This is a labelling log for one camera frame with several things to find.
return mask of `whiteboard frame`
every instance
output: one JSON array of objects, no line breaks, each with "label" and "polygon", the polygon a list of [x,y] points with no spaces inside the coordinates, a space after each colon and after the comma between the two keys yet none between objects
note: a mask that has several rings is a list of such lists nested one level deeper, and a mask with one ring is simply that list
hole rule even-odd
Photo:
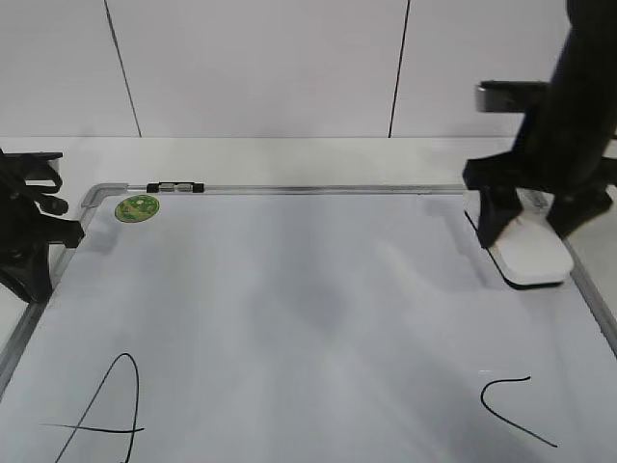
[{"label": "whiteboard frame", "polygon": [[[128,183],[100,183],[93,186],[81,203],[78,221],[84,232],[88,230],[98,207],[111,196],[128,193],[146,193],[145,185],[129,185]],[[335,186],[206,186],[203,193],[162,192],[156,195],[462,195],[466,189],[458,185],[335,185]],[[584,268],[575,249],[568,240],[565,245],[575,262],[571,277],[577,285],[587,307],[600,326],[610,349],[617,360],[617,320],[612,315],[600,292],[593,283],[589,273]],[[56,264],[50,271],[51,284],[55,288],[60,282],[70,260],[75,254],[74,249],[64,249]],[[28,341],[32,337],[37,324],[47,307],[47,301],[31,303],[15,325],[9,340],[0,352],[0,401],[11,381],[13,372],[21,359]]]}]

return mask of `whiteboard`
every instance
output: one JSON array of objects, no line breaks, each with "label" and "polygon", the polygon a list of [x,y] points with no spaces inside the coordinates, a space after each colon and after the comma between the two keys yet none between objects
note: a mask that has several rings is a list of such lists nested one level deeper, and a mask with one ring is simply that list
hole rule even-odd
[{"label": "whiteboard", "polygon": [[[120,199],[0,402],[3,462],[616,461],[574,282],[506,286],[460,196],[161,195],[140,224]],[[480,403],[528,375],[486,401],[557,448]]]}]

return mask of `white surface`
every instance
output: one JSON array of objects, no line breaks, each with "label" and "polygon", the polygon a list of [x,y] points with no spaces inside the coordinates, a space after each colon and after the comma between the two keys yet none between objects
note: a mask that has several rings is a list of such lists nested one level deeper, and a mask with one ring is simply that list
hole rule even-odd
[{"label": "white surface", "polygon": [[112,0],[144,136],[388,135],[405,0]]},{"label": "white surface", "polygon": [[393,136],[514,136],[521,116],[479,114],[482,80],[549,80],[565,0],[413,0]]},{"label": "white surface", "polygon": [[[614,462],[617,363],[568,282],[519,293],[461,197],[163,197],[95,216],[0,405],[9,462],[60,451],[105,369],[140,368],[133,463]],[[84,425],[127,428],[120,365]],[[552,439],[497,421],[479,402]],[[62,462],[121,461],[78,431]]]},{"label": "white surface", "polygon": [[[507,138],[464,139],[134,139],[0,138],[6,152],[65,153],[61,197],[76,213],[100,182],[202,180],[218,185],[461,184],[468,158],[508,150]],[[610,153],[617,150],[612,145]],[[617,316],[617,212],[571,237]],[[0,345],[25,305],[0,287]]]},{"label": "white surface", "polygon": [[[480,209],[479,192],[466,192],[465,211],[476,227]],[[510,222],[489,252],[503,276],[521,286],[564,282],[575,265],[545,217],[529,208]]]},{"label": "white surface", "polygon": [[134,136],[102,0],[5,0],[0,134]]}]

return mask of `black clamp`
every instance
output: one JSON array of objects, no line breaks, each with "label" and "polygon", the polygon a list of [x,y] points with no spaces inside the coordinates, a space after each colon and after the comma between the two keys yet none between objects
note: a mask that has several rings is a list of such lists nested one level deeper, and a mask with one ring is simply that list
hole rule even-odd
[{"label": "black clamp", "polygon": [[[45,301],[52,292],[49,245],[76,248],[84,237],[81,224],[52,215],[67,213],[55,196],[62,179],[49,162],[60,152],[4,153],[0,150],[0,283],[26,302]],[[49,180],[53,186],[30,185]]]}]

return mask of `white wall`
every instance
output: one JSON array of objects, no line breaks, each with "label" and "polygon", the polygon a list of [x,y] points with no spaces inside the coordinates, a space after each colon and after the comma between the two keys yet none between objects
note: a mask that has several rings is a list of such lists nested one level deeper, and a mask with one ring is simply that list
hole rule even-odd
[{"label": "white wall", "polygon": [[[144,136],[388,134],[406,0],[109,0]],[[513,135],[485,79],[549,79],[565,0],[412,0],[393,136]],[[0,135],[135,136],[103,0],[4,0]]]},{"label": "white wall", "polygon": [[0,134],[137,134],[102,0],[3,0]]},{"label": "white wall", "polygon": [[412,0],[393,136],[511,136],[521,116],[480,114],[482,80],[550,80],[565,0]]},{"label": "white wall", "polygon": [[113,0],[144,136],[386,136],[406,0]]}]

